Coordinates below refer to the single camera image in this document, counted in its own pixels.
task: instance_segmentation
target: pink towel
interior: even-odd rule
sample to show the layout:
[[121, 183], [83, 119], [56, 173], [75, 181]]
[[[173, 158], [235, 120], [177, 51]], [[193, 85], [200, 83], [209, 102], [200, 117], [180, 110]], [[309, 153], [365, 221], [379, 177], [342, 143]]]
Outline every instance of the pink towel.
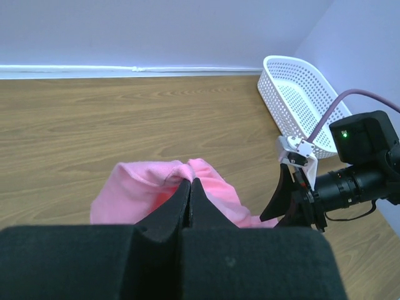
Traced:
[[241, 205], [235, 189], [203, 159], [187, 164], [120, 162], [91, 206], [92, 224], [135, 224], [166, 202], [183, 179], [199, 178], [208, 199], [240, 228], [271, 228], [276, 219], [261, 222]]

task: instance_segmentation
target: black wire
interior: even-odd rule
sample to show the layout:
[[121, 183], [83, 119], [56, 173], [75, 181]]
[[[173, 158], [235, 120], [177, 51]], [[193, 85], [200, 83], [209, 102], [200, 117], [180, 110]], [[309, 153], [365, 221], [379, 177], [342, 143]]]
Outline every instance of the black wire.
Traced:
[[330, 221], [335, 221], [335, 222], [347, 222], [347, 221], [353, 221], [365, 216], [368, 216], [369, 214], [372, 214], [375, 210], [376, 210], [376, 199], [371, 201], [372, 203], [372, 207], [369, 211], [367, 211], [365, 214], [362, 214], [358, 217], [352, 217], [351, 219], [331, 219], [330, 217], [328, 217], [328, 215], [326, 214], [326, 212], [324, 212], [325, 218], [327, 218]]

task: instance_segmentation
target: black cylinder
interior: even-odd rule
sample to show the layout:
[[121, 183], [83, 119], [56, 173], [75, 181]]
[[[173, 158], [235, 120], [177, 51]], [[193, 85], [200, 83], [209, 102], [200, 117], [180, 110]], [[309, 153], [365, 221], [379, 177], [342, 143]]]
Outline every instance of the black cylinder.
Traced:
[[371, 165], [351, 166], [316, 178], [314, 197], [324, 211], [385, 198], [389, 195], [386, 176]]

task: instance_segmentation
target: laundry basket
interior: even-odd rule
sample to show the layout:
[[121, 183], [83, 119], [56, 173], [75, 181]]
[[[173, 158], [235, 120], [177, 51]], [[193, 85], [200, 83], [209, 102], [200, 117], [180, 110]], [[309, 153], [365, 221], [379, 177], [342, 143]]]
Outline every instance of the laundry basket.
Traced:
[[[302, 59], [268, 56], [258, 90], [283, 136], [308, 138], [338, 94], [326, 78]], [[350, 116], [341, 102], [314, 140], [318, 159], [337, 154], [329, 130], [332, 122]]]

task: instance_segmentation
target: cable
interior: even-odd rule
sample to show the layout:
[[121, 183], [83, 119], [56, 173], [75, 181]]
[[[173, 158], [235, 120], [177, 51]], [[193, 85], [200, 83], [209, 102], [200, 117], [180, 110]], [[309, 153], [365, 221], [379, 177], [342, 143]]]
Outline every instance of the cable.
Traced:
[[348, 221], [353, 221], [356, 219], [360, 219], [362, 217], [368, 216], [369, 214], [372, 214], [375, 210], [376, 210], [376, 199], [371, 201], [372, 203], [372, 207], [369, 211], [367, 211], [365, 214], [362, 214], [358, 217], [352, 217], [351, 219], [331, 219], [330, 217], [328, 217], [328, 215], [326, 214], [326, 212], [324, 212], [325, 218], [327, 218], [330, 221], [335, 221], [335, 222], [348, 222]]
[[390, 108], [394, 109], [398, 113], [400, 113], [400, 107], [399, 106], [395, 105], [394, 103], [392, 103], [391, 101], [387, 100], [386, 98], [381, 97], [380, 95], [374, 94], [373, 92], [365, 91], [363, 89], [348, 89], [347, 91], [342, 92], [332, 102], [331, 106], [324, 113], [324, 115], [322, 116], [321, 120], [319, 120], [317, 126], [314, 128], [314, 130], [312, 131], [312, 133], [308, 137], [307, 142], [312, 143], [315, 140], [316, 136], [318, 135], [318, 133], [320, 132], [322, 127], [325, 125], [325, 123], [328, 120], [328, 118], [330, 117], [330, 115], [335, 110], [336, 106], [338, 106], [338, 104], [345, 97], [347, 97], [348, 95], [352, 95], [352, 94], [359, 94], [359, 95], [363, 95], [363, 96], [367, 96], [367, 97], [373, 98], [373, 99], [379, 101], [380, 103], [383, 103], [383, 104], [389, 106]]

